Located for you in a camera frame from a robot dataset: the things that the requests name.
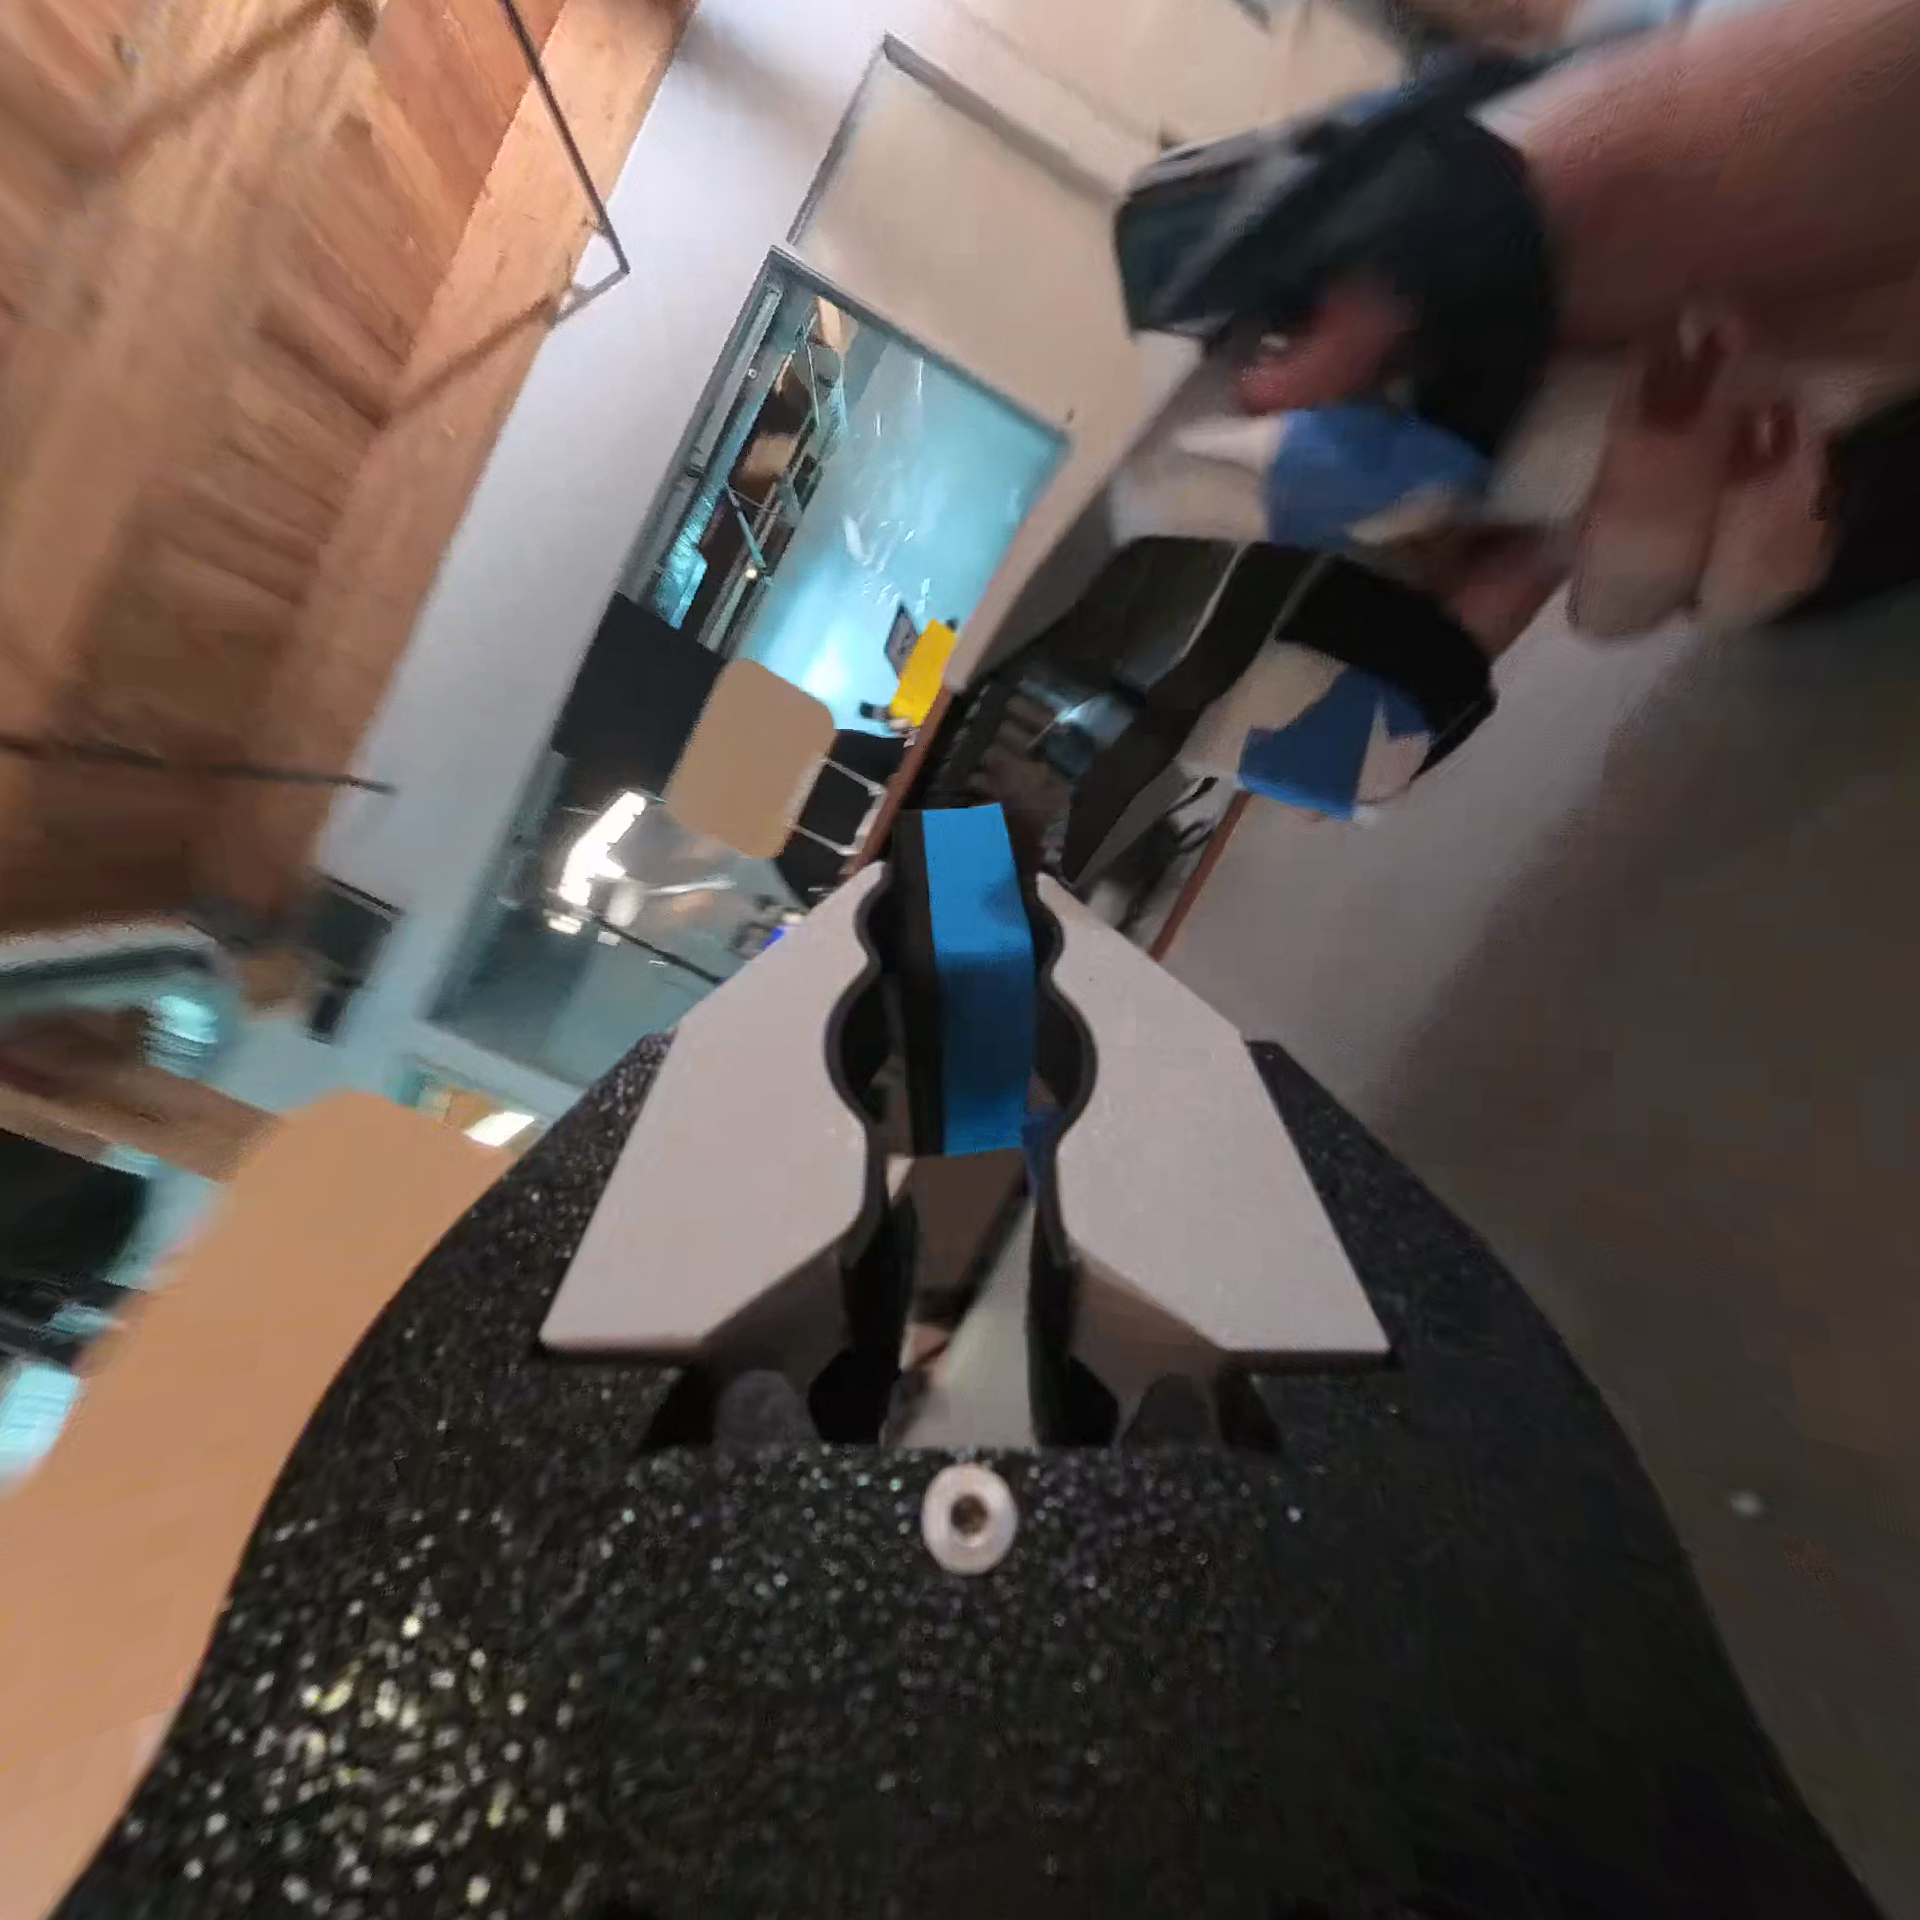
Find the wooden panel on white stand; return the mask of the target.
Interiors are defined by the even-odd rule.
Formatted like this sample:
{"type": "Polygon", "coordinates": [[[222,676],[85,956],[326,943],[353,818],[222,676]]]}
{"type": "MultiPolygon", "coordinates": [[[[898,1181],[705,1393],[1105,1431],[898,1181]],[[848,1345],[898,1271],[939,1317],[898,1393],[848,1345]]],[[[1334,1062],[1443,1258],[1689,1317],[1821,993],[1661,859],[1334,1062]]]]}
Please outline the wooden panel on white stand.
{"type": "Polygon", "coordinates": [[[346,1090],[265,1131],[3,1494],[3,1917],[46,1917],[150,1768],[287,1453],[509,1169],[346,1090]]]}
{"type": "Polygon", "coordinates": [[[722,661],[664,789],[665,812],[744,859],[778,859],[836,739],[825,701],[755,660],[722,661]]]}

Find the black wall screen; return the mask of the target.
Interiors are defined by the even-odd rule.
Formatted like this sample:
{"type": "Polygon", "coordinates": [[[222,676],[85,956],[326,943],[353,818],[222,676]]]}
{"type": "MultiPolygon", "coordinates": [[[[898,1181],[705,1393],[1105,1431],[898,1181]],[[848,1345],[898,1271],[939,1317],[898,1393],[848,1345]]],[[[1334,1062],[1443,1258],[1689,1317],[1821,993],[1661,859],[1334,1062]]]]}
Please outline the black wall screen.
{"type": "Polygon", "coordinates": [[[572,683],[550,750],[585,800],[664,794],[726,660],[615,592],[572,683]]]}

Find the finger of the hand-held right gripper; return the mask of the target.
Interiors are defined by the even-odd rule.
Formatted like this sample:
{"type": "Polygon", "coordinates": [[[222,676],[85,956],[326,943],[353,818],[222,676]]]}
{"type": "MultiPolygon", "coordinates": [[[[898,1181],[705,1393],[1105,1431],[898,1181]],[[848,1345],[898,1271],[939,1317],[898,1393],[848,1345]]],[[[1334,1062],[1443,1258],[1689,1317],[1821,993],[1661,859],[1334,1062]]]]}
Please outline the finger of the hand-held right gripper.
{"type": "Polygon", "coordinates": [[[1428,592],[1265,542],[1136,539],[1060,618],[1113,669],[1070,774],[1060,875],[1173,769],[1332,818],[1398,796],[1492,711],[1482,642],[1428,592]]]}
{"type": "Polygon", "coordinates": [[[1492,473],[1393,405],[1198,413],[1120,467],[1120,539],[1382,553],[1472,520],[1492,473]]]}

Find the black ceiling rod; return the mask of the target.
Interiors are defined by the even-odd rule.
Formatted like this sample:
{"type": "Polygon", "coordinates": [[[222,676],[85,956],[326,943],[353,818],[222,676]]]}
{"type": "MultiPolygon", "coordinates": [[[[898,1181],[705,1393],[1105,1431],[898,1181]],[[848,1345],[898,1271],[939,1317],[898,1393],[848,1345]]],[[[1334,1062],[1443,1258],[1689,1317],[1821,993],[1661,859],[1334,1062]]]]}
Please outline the black ceiling rod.
{"type": "Polygon", "coordinates": [[[606,205],[606,198],[588,167],[588,157],[585,157],[576,134],[573,134],[573,125],[557,102],[547,64],[543,58],[543,48],[535,45],[535,37],[532,37],[523,8],[514,3],[497,3],[497,6],[498,6],[504,20],[519,45],[529,81],[543,102],[543,112],[545,112],[554,136],[562,141],[565,163],[568,163],[568,169],[588,203],[591,237],[598,237],[611,254],[606,274],[599,274],[598,279],[573,277],[573,279],[568,279],[565,294],[557,301],[550,301],[547,324],[562,327],[562,324],[573,320],[582,309],[588,309],[591,302],[598,302],[599,298],[606,298],[611,291],[617,291],[632,274],[632,261],[631,261],[627,246],[619,242],[619,235],[611,222],[611,205],[606,205]]]}

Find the person's right hand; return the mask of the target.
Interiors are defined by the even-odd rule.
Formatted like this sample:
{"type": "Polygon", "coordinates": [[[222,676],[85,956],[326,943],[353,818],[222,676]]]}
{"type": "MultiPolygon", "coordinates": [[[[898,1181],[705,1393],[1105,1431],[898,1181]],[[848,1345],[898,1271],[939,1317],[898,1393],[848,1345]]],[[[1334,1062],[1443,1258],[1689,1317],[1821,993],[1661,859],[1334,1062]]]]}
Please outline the person's right hand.
{"type": "Polygon", "coordinates": [[[1842,437],[1917,396],[1917,3],[1764,3],[1627,41],[1517,125],[1565,350],[1620,361],[1565,533],[1417,548],[1502,656],[1831,602],[1842,437]]]}

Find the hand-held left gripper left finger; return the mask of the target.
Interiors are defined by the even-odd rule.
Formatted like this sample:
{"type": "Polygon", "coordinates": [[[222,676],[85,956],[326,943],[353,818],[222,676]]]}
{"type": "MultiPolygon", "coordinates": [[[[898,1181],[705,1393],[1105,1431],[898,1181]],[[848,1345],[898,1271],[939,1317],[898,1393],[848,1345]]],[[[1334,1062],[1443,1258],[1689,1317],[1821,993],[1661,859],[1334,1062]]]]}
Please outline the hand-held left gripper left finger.
{"type": "Polygon", "coordinates": [[[863,869],[678,1021],[545,1353],[678,1367],[707,1393],[775,1372],[828,1444],[882,1436],[911,1306],[887,1196],[886,894],[886,869],[863,869]]]}

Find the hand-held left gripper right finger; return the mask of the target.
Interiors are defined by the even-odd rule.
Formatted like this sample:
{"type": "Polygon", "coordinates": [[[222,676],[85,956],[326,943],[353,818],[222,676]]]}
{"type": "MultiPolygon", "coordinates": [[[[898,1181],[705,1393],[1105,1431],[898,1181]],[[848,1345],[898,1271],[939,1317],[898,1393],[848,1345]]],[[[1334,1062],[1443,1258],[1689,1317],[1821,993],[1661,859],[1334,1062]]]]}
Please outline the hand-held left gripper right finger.
{"type": "Polygon", "coordinates": [[[1040,879],[1029,1380],[1040,1444],[1113,1444],[1159,1380],[1265,1444],[1258,1380],[1390,1362],[1239,1030],[1040,879]]]}

